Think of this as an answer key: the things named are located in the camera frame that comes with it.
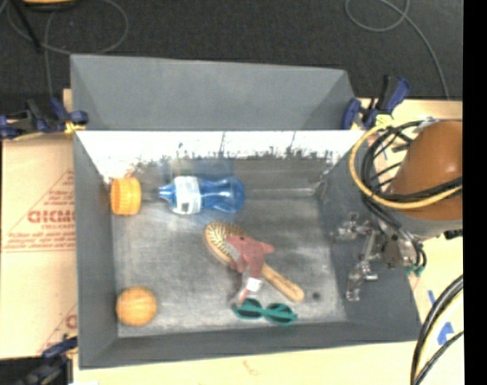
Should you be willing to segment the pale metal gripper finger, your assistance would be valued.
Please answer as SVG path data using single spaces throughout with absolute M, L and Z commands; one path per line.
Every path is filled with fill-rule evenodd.
M 371 268 L 368 260 L 358 261 L 347 275 L 345 298 L 350 302 L 360 299 L 360 291 L 365 282 L 377 282 L 379 276 Z
M 354 241 L 358 236 L 366 237 L 371 233 L 369 221 L 359 223 L 359 214 L 350 212 L 331 233 L 334 241 Z

